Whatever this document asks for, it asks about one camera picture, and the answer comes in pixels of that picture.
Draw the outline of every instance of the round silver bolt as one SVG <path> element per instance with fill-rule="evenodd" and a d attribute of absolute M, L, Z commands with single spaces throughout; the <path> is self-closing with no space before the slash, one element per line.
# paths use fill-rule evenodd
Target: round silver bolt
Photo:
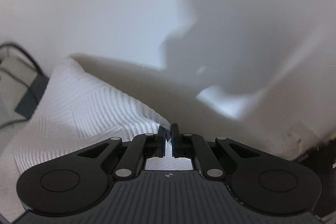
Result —
<path fill-rule="evenodd" d="M 118 177 L 128 177 L 132 174 L 132 171 L 126 168 L 118 169 L 115 174 Z"/>
<path fill-rule="evenodd" d="M 214 168 L 214 169 L 209 169 L 209 170 L 207 171 L 207 174 L 208 174 L 208 176 L 210 176 L 210 177 L 218 178 L 218 177 L 220 177 L 221 175 L 223 175 L 223 171 Z"/>

